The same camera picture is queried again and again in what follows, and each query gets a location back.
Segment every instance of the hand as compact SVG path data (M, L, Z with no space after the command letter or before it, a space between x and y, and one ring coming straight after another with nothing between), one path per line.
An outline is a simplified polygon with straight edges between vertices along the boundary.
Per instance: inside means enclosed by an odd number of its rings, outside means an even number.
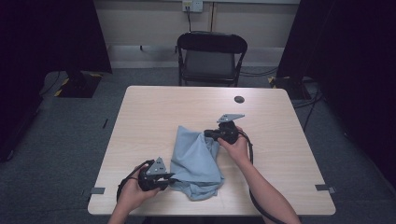
M139 173L143 168L145 168L145 166L134 173L133 178L138 178ZM132 210L136 209L136 207L140 206L140 204L142 204L145 200L157 195L158 192L160 192L159 188L143 191L139 187L137 179L129 179L122 188L117 205L120 205L131 212Z
M236 128L239 131L242 131L242 128L238 126L236 126ZM238 140L232 145L221 138L218 138L218 142L227 150L228 154L238 166L242 162L250 162L248 158L248 141L242 134L238 135Z
M154 197L160 192L159 188L143 191L139 187L137 178L144 167L132 175L136 179L129 179L123 186L117 205L108 223L124 223L131 211L139 207L145 200Z

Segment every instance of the wooden tabletop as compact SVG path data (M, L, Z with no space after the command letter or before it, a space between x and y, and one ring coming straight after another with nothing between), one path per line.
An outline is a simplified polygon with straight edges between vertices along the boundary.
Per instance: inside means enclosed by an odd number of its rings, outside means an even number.
M235 96L245 102L238 104ZM217 129L223 114L245 114L235 120L253 144L254 165L290 202L300 216L335 212L329 191L287 93L274 89L132 86L125 93L88 210L109 215L118 184L140 163L162 157L169 171L177 127L203 132ZM257 216L245 178L224 148L217 163L225 181L218 196L192 202L170 188L131 214L138 216Z

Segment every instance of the crumpled cloth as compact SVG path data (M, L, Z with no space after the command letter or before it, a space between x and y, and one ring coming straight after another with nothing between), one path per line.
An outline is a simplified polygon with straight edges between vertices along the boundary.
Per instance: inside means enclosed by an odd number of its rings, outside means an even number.
M213 138L179 126L170 165L172 178L178 181L171 188L184 192L193 201L217 195L224 182L216 164L218 151L219 143Z

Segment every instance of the wire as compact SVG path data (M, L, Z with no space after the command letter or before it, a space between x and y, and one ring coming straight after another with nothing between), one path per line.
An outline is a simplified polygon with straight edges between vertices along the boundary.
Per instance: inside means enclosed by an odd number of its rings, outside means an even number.
M58 76L56 77L55 81L52 83L52 85L50 85L50 87L48 89L46 89L45 91L39 93L40 96L43 96L44 94L46 94L50 89L52 89L52 87L55 85L55 83L58 81L59 76L61 75L61 71L58 71Z
M240 76L241 77L265 77L265 76L268 76L268 75L271 75L271 74L275 73L276 71L277 71L277 67L273 68L273 69L270 69L270 70L268 70L266 72L263 72L263 73L249 73L249 72L241 71L240 72L240 74L241 74Z
M148 163L149 163L149 161L145 161L142 164L136 166L134 168L134 170L129 175L127 175L124 179L122 179L121 183L119 184L119 188L117 189L117 197L116 197L117 201L119 200L122 188L126 184L126 182L128 182L128 180L130 180L130 179L136 179L132 175L134 175L134 173L136 173L138 170L140 170L140 168L142 168L144 165L146 165Z
M191 32L190 7L186 7L186 11L187 11L187 19L189 19L189 26Z
M215 2L212 2L212 8L216 8L215 7ZM213 22L215 21L216 10L211 10L211 11L212 11L212 15L211 15L211 18L210 18L210 30L214 30Z
M305 124L304 124L304 127L303 127L303 131L305 132L305 129L306 129L306 125L308 124L308 121L309 121L309 118L311 117L311 114L312 114L312 111L314 110L314 107L315 107L315 104L317 103L317 98L318 98L318 93L319 93L319 85L317 86L317 94L315 95L315 98L314 98L314 102L313 102L313 104L312 104L312 107L311 107L311 109L309 110L309 113L308 113L308 115L306 116L306 119L305 119Z
M251 144L250 139L248 138L248 135L246 133L244 133L243 131L238 130L238 132L240 134L242 134L242 136L244 136L247 139L247 144L248 144L248 154L250 157L250 162L251 164L253 164L253 144ZM267 213L264 209L262 209L262 207L259 205L259 203L257 203L256 199L253 196L253 193L251 192L251 190L248 190L249 195L250 195L250 199L253 202L253 205L256 207L256 209L265 217L267 217L268 219L270 219L271 221L275 222L276 224L285 224L284 222L282 222L281 220L277 219L276 217L271 216L269 213Z
M321 94L321 95L319 96L319 98L317 98L317 99L315 99L315 97L314 97L314 98L313 98L312 100L310 100L309 102L302 102L302 103L299 103L299 104L295 104L295 105L293 105L293 108L294 108L294 109L298 109L298 108L302 108L302 107L306 107L306 106L315 104L315 103L317 103L318 101L320 101L320 100L322 99L322 97L323 97L323 94Z

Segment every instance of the person's right hand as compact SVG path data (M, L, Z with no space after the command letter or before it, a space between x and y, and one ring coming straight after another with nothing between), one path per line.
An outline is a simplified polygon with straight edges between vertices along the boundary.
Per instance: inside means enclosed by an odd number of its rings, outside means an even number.
M248 140L242 134L238 135L238 140L232 145L221 138L218 138L218 142L227 150L228 154L230 154L231 158L238 166L245 161L250 162L248 158Z

